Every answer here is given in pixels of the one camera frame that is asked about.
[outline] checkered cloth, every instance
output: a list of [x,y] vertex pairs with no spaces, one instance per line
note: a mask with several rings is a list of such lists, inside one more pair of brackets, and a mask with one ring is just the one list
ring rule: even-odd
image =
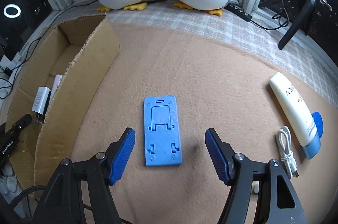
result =
[[[215,38],[248,50],[289,71],[338,108],[338,82],[312,56],[311,51],[292,40],[280,51],[277,47],[282,34],[260,29],[238,16],[223,10],[223,16],[209,15],[198,10],[181,10],[173,6],[177,0],[158,0],[143,11],[111,11],[106,15],[113,23],[143,24],[180,29],[185,32]],[[75,7],[60,15],[56,23],[82,14],[95,14],[98,2]]]

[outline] penguin foot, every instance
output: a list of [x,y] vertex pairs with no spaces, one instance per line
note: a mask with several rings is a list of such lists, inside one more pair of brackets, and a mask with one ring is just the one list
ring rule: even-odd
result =
[[186,5],[185,3],[182,3],[181,1],[175,2],[174,3],[174,7],[179,7],[182,10],[185,10],[185,9],[187,9],[187,10],[193,10],[193,8],[191,6]]
[[210,15],[217,15],[217,16],[222,16],[222,9],[220,8],[219,10],[203,10],[204,12],[208,12]]
[[104,5],[98,7],[96,11],[111,11],[112,9],[110,7],[105,7]]
[[143,2],[143,3],[138,3],[138,4],[133,4],[133,5],[128,5],[123,8],[123,10],[144,10],[147,6],[148,2]]

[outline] open cardboard box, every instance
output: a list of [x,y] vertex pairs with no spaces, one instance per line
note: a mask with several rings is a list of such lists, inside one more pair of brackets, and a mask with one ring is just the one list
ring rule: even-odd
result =
[[6,130],[31,111],[38,87],[62,81],[51,99],[44,124],[21,131],[10,161],[21,186],[46,185],[63,158],[71,156],[83,118],[120,45],[104,16],[84,16],[45,34],[22,77],[8,111]]

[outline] brown blanket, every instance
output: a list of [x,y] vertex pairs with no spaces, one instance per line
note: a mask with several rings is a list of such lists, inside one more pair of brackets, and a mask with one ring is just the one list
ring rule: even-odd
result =
[[[282,72],[311,112],[323,116],[322,147],[306,160],[294,135],[298,178],[292,183],[309,224],[329,210],[338,181],[338,110],[304,82],[253,54],[206,37],[160,27],[114,24],[121,44],[115,63],[97,91],[78,134],[72,160],[105,151],[126,127],[136,144],[123,177],[111,187],[120,217],[134,224],[217,223],[229,188],[217,177],[204,143],[214,127],[223,141],[252,160],[279,159],[275,134],[290,128],[268,86]],[[183,163],[144,166],[143,101],[148,96],[177,98]],[[84,202],[89,204],[83,183]],[[256,196],[247,223],[252,223]],[[90,212],[86,212],[92,223]]]

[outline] metal screw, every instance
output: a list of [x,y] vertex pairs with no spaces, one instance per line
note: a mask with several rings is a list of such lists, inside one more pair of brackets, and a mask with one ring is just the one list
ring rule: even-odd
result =
[[70,162],[70,160],[69,160],[68,158],[62,159],[61,165],[62,165],[62,166],[66,166],[66,165],[69,164],[69,162]]
[[243,160],[243,159],[244,159],[244,155],[241,154],[241,153],[236,153],[236,154],[234,155],[234,157],[235,157],[237,160]]
[[277,167],[279,165],[278,160],[276,160],[276,159],[271,160],[271,165]]
[[104,152],[99,152],[99,153],[97,153],[97,154],[96,154],[96,158],[97,158],[97,159],[103,159],[103,158],[105,158],[105,153],[104,153]]

